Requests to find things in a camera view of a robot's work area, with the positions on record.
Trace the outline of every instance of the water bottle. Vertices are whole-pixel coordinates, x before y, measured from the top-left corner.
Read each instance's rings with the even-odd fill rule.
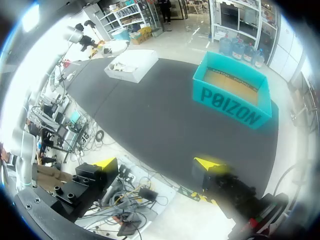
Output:
[[[243,54],[243,59],[247,62],[250,62],[252,61],[253,57],[255,56],[255,49],[254,47],[252,46],[251,42],[249,43],[249,45],[247,45],[245,48],[244,48],[244,54]]]
[[[232,49],[231,40],[228,38],[228,34],[222,37],[219,42],[219,53],[224,55],[230,55]]]
[[[259,50],[256,51],[254,58],[252,60],[252,64],[256,67],[256,68],[261,68],[262,65],[265,62],[265,56],[264,53],[262,51],[262,48],[260,48]]]
[[[237,60],[241,60],[244,53],[245,53],[245,45],[242,43],[242,40],[239,38],[238,42],[236,42],[232,46],[232,57],[234,57]]]

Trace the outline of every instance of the glass door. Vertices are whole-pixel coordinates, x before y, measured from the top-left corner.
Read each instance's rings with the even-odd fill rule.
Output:
[[[183,10],[180,0],[170,0],[171,2],[171,19],[183,20]]]

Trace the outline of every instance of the teal cardboard box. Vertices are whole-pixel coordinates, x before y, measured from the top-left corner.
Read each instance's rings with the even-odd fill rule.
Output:
[[[272,117],[267,77],[248,65],[209,51],[193,76],[193,100],[252,129]]]

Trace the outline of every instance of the robotic arm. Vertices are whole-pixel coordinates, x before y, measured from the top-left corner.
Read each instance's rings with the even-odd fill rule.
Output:
[[[194,159],[192,176],[203,190],[203,195],[215,200],[228,219],[235,221],[229,239],[246,239],[252,234],[269,234],[274,223],[288,205],[288,196],[266,194],[256,197],[256,189],[234,175],[226,165]]]

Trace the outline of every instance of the shelving unit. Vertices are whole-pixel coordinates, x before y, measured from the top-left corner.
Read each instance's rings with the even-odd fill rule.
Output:
[[[240,8],[238,8],[238,13],[237,13],[237,16],[238,16],[237,29],[230,28],[230,27],[224,26],[224,25],[219,24],[219,23],[215,23],[214,19],[216,17],[215,16],[216,5],[219,5],[219,9],[221,9],[220,8],[220,2],[222,2],[222,1],[212,0],[212,2],[213,2],[213,4],[212,4],[212,6],[213,6],[213,21],[212,21],[213,23],[212,23],[212,26],[213,27],[211,28],[212,41],[214,41],[214,39],[216,39],[216,40],[220,39],[219,37],[215,37],[216,28],[218,27],[218,28],[222,28],[222,29],[225,29],[225,30],[228,30],[228,31],[233,31],[233,32],[235,32],[237,34],[241,34],[241,35],[244,35],[244,36],[246,36],[248,38],[251,38],[252,40],[254,40],[254,45],[253,45],[254,48],[257,49],[258,45],[259,45],[261,28],[262,28],[261,1],[260,0],[255,1],[257,3],[257,5],[252,5],[252,4],[249,4],[249,3],[241,1],[241,0],[226,0],[226,1],[224,1],[224,2],[230,2],[232,4],[238,4],[240,6],[253,9],[258,13],[257,25],[256,26],[251,25],[251,27],[257,29],[256,35],[251,35],[251,34],[248,34],[247,32],[244,32],[244,31],[240,30],[241,29],[240,23],[243,22],[240,19]]]
[[[264,3],[264,0],[261,0],[261,11],[267,11],[269,14],[273,15],[274,18],[274,25],[270,24],[267,20],[264,19],[263,14],[262,14],[262,24],[265,26],[268,26],[270,28],[270,33],[273,36],[273,43],[272,43],[272,48],[269,54],[269,57],[266,61],[266,64],[268,65],[271,59],[271,53],[273,52],[274,48],[275,48],[275,38],[277,36],[278,33],[278,27],[277,27],[277,13],[276,12],[272,12],[271,10],[267,9],[264,7],[264,4],[268,4],[268,1]]]
[[[129,7],[133,7],[133,6],[136,6],[136,7],[137,7],[137,9],[138,9],[137,12],[133,12],[133,13],[127,14],[127,15],[125,15],[125,16],[118,16],[118,14],[117,14],[118,12],[121,12],[122,10],[125,10],[125,9],[127,9],[127,8],[129,8]],[[123,24],[123,23],[121,22],[121,19],[130,17],[130,16],[133,16],[133,15],[137,15],[137,14],[140,14],[141,20],[132,21],[132,22],[125,23],[125,24]],[[109,19],[109,17],[110,17],[111,15],[113,15],[113,16],[115,17],[115,20],[110,20],[110,19]],[[139,7],[139,5],[138,5],[137,3],[134,3],[134,4],[131,4],[131,5],[125,6],[125,7],[121,8],[121,9],[119,9],[119,10],[117,10],[117,11],[112,11],[112,12],[106,14],[105,16],[103,16],[103,17],[101,17],[101,18],[97,18],[97,19],[99,20],[100,24],[103,26],[103,29],[105,30],[106,34],[108,35],[108,37],[109,37],[110,39],[112,39],[112,37],[111,37],[109,34],[112,33],[112,32],[114,32],[114,31],[116,31],[116,30],[122,29],[122,28],[124,28],[124,27],[126,27],[126,26],[129,26],[129,25],[132,25],[132,24],[138,24],[138,23],[147,24],[146,19],[145,19],[144,15],[143,15],[143,13],[142,13],[142,11],[141,11],[141,9],[140,9],[140,7]],[[107,30],[107,29],[105,28],[106,26],[109,26],[109,25],[111,25],[113,29]]]

